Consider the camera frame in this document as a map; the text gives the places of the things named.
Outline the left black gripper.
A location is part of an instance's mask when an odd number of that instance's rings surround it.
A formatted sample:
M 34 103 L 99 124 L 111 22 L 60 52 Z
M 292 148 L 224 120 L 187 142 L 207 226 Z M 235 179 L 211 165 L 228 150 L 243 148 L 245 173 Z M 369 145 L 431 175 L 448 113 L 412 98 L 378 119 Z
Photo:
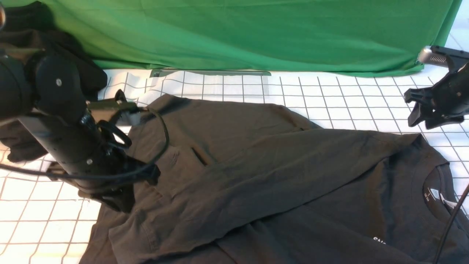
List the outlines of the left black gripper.
M 134 184 L 157 184 L 157 165 L 128 156 L 132 140 L 115 123 L 95 122 L 89 114 L 73 125 L 45 115 L 23 116 L 19 122 L 62 168 L 62 174 L 49 178 L 78 188 L 80 197 L 129 213 L 135 204 Z

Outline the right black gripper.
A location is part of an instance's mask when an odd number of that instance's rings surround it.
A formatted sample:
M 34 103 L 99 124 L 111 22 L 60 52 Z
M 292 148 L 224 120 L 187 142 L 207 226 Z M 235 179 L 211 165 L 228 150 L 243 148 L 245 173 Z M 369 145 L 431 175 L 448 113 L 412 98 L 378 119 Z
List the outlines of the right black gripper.
M 408 89 L 406 103 L 415 102 L 407 118 L 408 126 L 421 122 L 427 130 L 444 125 L 461 124 L 469 109 L 469 66 L 452 67 L 447 75 L 432 87 Z

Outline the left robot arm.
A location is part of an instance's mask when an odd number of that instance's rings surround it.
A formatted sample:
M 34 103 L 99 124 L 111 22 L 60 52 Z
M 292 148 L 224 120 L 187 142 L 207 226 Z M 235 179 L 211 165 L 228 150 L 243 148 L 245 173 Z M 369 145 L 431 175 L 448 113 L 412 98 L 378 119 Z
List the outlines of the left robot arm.
M 1 49 L 1 123 L 18 120 L 54 157 L 48 172 L 1 165 L 2 169 L 48 177 L 76 187 L 79 196 L 116 212 L 131 212 L 136 182 L 157 184 L 156 161 L 169 146 L 169 132 L 158 112 L 122 100 L 88 102 L 77 67 L 38 49 Z M 129 157 L 132 142 L 117 126 L 122 116 L 149 112 L 157 117 L 165 144 L 148 163 Z

